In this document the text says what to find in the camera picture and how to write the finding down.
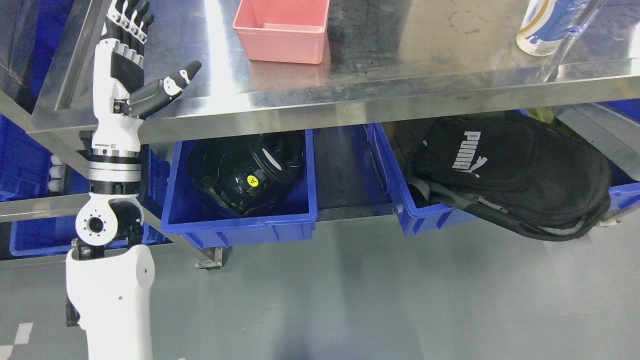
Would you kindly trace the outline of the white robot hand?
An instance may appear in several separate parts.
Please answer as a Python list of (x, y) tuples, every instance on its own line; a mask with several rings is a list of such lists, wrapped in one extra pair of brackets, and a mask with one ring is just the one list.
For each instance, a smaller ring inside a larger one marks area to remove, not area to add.
[(148, 1), (112, 0), (107, 9), (102, 39), (94, 48), (95, 150), (139, 153), (142, 120), (176, 100), (201, 70), (202, 63), (193, 60), (143, 85), (145, 46), (154, 22), (149, 7)]

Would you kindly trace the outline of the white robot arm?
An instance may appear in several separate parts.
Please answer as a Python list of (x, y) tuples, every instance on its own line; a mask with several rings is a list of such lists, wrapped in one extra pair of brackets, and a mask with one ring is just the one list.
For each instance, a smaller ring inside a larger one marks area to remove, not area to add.
[(194, 79), (194, 60), (146, 82), (145, 48), (154, 22), (146, 0), (112, 0), (94, 48), (89, 199), (75, 219), (65, 260), (68, 316), (86, 333), (90, 360), (151, 360), (150, 293), (155, 265), (143, 244), (138, 200), (143, 164), (138, 130)]

